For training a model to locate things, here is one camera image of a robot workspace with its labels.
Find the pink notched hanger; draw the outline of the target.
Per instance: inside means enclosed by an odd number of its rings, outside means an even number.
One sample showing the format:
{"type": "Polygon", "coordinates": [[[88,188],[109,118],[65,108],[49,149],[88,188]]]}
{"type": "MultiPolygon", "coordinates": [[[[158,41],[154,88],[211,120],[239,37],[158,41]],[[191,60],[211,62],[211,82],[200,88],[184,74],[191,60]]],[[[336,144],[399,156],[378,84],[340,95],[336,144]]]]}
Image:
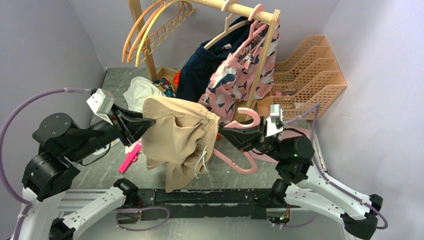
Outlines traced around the pink notched hanger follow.
{"type": "Polygon", "coordinates": [[[254,173],[258,166],[251,156],[251,154],[246,151],[246,146],[249,145],[248,137],[245,134],[251,133],[250,128],[255,128],[261,123],[261,117],[253,109],[247,107],[239,107],[237,112],[242,115],[248,115],[251,117],[252,121],[249,123],[240,123],[236,120],[231,121],[230,123],[220,123],[218,133],[226,138],[239,152],[242,152],[246,159],[249,161],[251,168],[243,169],[240,166],[236,165],[230,158],[218,151],[213,149],[212,153],[218,158],[227,163],[230,167],[235,169],[237,172],[242,174],[252,174],[254,173]]]}

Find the beige drawstring shorts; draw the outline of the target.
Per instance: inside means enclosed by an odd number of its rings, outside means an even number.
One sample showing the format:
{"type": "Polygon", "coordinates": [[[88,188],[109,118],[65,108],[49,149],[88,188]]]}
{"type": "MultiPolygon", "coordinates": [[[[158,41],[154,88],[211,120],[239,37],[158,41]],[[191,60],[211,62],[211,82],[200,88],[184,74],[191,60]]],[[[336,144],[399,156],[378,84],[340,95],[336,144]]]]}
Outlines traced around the beige drawstring shorts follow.
{"type": "Polygon", "coordinates": [[[146,167],[165,166],[165,191],[182,189],[208,172],[218,135],[220,117],[199,103],[150,96],[143,117],[155,120],[142,136],[146,167]]]}

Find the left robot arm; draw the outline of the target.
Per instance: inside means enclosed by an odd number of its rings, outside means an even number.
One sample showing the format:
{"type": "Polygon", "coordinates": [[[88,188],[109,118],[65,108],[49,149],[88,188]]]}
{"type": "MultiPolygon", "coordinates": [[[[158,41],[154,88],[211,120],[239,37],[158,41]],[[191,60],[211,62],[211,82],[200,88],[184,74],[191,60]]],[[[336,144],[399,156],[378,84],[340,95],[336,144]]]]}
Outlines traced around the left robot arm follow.
{"type": "Polygon", "coordinates": [[[82,129],[66,113],[46,117],[32,137],[39,151],[26,165],[22,178],[22,208],[14,240],[76,240],[94,223],[113,210],[139,203],[138,187],[126,178],[118,179],[104,194],[65,217],[57,208],[79,174],[77,164],[120,139],[130,146],[155,124],[141,113],[114,105],[109,121],[82,129]]]}

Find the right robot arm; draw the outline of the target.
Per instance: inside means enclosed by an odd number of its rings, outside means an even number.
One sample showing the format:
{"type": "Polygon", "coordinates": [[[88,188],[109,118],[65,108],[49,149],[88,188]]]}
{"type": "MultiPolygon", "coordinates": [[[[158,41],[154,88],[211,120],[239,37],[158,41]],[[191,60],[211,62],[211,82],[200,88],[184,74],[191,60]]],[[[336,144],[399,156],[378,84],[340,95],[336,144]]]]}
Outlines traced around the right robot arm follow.
{"type": "Polygon", "coordinates": [[[279,178],[269,191],[274,208],[297,206],[327,216],[352,236],[369,240],[378,227],[383,198],[352,190],[323,172],[316,164],[312,141],[305,135],[278,138],[282,121],[261,117],[246,128],[220,126],[218,133],[240,152],[251,150],[277,162],[279,178]]]}

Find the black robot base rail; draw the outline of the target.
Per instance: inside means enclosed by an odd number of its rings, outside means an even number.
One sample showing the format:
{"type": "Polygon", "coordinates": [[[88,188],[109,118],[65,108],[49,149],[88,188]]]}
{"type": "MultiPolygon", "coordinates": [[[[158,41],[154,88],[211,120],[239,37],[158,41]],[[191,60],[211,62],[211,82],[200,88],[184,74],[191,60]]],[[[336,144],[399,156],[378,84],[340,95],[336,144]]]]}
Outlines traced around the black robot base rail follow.
{"type": "Polygon", "coordinates": [[[138,188],[121,178],[113,183],[123,191],[120,210],[140,214],[142,221],[197,218],[238,218],[266,220],[284,213],[288,204],[274,196],[270,188],[180,189],[166,192],[161,188],[138,188]]]}

